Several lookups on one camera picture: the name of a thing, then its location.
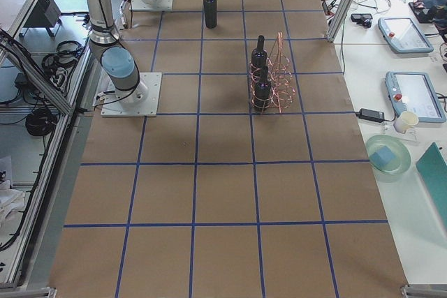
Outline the dark wine bottle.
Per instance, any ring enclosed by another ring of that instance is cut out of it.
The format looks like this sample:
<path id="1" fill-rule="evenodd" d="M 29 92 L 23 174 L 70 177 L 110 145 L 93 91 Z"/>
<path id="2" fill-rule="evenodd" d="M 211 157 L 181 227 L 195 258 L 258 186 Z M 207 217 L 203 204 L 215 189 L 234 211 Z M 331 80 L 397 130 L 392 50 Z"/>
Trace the dark wine bottle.
<path id="1" fill-rule="evenodd" d="M 203 12 L 205 15 L 205 25 L 208 29 L 217 26 L 217 0 L 203 0 Z"/>

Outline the dark bottle in basket corner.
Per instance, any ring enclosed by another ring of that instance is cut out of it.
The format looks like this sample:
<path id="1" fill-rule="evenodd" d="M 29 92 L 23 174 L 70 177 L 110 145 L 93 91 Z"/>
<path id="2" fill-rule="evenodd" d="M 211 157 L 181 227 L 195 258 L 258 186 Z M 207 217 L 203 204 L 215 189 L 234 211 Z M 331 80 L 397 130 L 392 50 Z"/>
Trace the dark bottle in basket corner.
<path id="1" fill-rule="evenodd" d="M 267 52 L 264 50 L 265 37 L 259 35 L 257 38 L 257 45 L 251 52 L 251 67 L 262 68 L 267 62 Z"/>

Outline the dark bottle in basket middle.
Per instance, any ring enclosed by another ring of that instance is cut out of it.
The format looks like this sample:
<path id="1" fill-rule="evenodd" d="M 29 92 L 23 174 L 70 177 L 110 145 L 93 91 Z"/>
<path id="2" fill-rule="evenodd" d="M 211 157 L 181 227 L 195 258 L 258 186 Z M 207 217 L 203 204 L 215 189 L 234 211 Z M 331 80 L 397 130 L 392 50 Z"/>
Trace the dark bottle in basket middle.
<path id="1" fill-rule="evenodd" d="M 254 85 L 254 108 L 263 112 L 270 104 L 271 82 L 268 77 L 268 67 L 260 69 L 258 81 Z"/>

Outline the black box on floor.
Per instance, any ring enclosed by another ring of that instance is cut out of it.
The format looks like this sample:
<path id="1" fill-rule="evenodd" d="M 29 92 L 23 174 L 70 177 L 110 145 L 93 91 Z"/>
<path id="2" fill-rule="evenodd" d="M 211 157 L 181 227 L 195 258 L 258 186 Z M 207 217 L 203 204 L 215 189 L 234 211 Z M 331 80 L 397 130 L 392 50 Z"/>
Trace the black box on floor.
<path id="1" fill-rule="evenodd" d="M 38 0 L 28 16 L 23 30 L 19 33 L 19 37 L 23 38 L 30 28 L 44 28 L 47 34 L 54 38 L 58 29 L 54 33 L 52 28 L 61 24 L 60 16 L 61 11 L 54 0 Z"/>

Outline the upper teach pendant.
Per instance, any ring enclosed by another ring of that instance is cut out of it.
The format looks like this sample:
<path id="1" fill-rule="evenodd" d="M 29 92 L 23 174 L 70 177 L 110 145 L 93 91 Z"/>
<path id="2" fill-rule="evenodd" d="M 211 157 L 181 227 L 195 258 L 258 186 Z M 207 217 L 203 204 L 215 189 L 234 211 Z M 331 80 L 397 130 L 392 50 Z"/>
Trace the upper teach pendant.
<path id="1" fill-rule="evenodd" d="M 410 17 L 381 17 L 378 28 L 390 48 L 398 54 L 428 54 L 434 48 Z"/>

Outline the teach pendant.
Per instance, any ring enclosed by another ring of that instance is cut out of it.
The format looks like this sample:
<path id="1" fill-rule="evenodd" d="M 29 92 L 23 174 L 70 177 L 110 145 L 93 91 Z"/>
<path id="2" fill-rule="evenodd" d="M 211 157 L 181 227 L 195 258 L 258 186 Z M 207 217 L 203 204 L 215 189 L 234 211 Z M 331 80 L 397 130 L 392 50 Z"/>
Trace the teach pendant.
<path id="1" fill-rule="evenodd" d="M 381 17 L 378 28 L 390 48 L 398 54 L 428 54 L 434 48 L 410 17 Z"/>
<path id="2" fill-rule="evenodd" d="M 427 73 L 388 71 L 385 86 L 397 116 L 410 111 L 417 115 L 421 123 L 446 122 L 445 112 Z"/>

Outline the black power adapter on desk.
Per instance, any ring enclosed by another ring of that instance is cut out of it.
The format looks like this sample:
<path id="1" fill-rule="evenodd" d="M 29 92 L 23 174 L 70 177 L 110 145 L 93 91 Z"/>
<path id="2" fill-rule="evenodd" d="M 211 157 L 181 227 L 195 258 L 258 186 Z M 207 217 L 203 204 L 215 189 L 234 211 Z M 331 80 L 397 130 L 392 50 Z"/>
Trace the black power adapter on desk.
<path id="1" fill-rule="evenodd" d="M 356 112 L 356 116 L 359 119 L 373 121 L 376 123 L 382 123 L 385 121 L 384 113 L 376 110 L 369 110 L 361 108 Z"/>

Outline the lower teach pendant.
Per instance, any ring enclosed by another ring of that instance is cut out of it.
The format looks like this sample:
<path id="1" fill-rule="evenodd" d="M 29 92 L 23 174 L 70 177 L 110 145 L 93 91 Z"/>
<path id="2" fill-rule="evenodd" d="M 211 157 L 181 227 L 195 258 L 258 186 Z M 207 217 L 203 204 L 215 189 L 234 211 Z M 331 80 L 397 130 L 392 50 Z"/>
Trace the lower teach pendant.
<path id="1" fill-rule="evenodd" d="M 417 115 L 421 123 L 446 122 L 445 112 L 427 73 L 388 71 L 385 86 L 397 116 L 410 111 Z"/>

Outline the white paper cup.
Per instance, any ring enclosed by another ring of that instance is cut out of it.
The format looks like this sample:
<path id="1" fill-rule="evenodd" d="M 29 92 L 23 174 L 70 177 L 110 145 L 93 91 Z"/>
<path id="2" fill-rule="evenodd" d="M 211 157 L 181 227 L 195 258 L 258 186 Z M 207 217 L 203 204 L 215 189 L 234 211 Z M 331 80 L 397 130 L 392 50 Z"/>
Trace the white paper cup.
<path id="1" fill-rule="evenodd" d="M 396 118 L 393 127 L 401 134 L 405 134 L 410 128 L 413 128 L 419 123 L 418 115 L 411 111 L 403 111 L 398 118 Z"/>

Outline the blue foam block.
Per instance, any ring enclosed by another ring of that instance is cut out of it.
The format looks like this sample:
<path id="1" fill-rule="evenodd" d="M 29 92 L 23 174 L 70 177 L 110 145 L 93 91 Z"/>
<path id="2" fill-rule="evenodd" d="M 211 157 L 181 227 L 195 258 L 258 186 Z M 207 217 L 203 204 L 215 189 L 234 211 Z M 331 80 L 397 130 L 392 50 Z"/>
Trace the blue foam block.
<path id="1" fill-rule="evenodd" d="M 397 162 L 396 155 L 387 146 L 379 146 L 369 156 L 369 160 L 378 169 L 388 169 Z"/>

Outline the green glass plate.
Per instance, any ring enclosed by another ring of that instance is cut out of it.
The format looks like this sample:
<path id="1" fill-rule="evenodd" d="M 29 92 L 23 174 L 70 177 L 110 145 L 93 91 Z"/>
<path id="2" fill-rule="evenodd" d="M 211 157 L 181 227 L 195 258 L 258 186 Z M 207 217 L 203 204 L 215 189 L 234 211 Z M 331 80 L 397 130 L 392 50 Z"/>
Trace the green glass plate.
<path id="1" fill-rule="evenodd" d="M 365 146 L 370 163 L 382 173 L 399 175 L 411 166 L 408 149 L 395 137 L 374 135 Z"/>

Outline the teal board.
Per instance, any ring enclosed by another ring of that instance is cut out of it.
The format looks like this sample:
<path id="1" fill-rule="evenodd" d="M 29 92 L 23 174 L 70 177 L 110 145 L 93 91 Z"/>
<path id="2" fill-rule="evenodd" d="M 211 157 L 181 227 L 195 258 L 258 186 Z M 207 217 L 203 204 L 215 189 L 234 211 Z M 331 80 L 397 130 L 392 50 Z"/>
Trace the teal board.
<path id="1" fill-rule="evenodd" d="M 441 222 L 446 227 L 446 160 L 436 142 L 433 142 L 416 162 L 416 169 Z"/>

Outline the left aluminium frame rail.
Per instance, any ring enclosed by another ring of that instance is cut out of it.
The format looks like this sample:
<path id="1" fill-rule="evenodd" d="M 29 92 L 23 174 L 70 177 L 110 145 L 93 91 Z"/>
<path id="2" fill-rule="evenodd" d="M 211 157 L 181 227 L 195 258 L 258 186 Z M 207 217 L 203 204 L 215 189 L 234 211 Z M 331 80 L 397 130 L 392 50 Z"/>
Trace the left aluminium frame rail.
<path id="1" fill-rule="evenodd" d="M 18 67 L 38 90 L 63 114 L 72 114 L 74 104 L 69 103 L 61 89 L 56 88 L 44 76 L 44 72 L 32 59 L 28 50 L 15 40 L 7 31 L 1 29 L 1 61 L 4 58 Z"/>

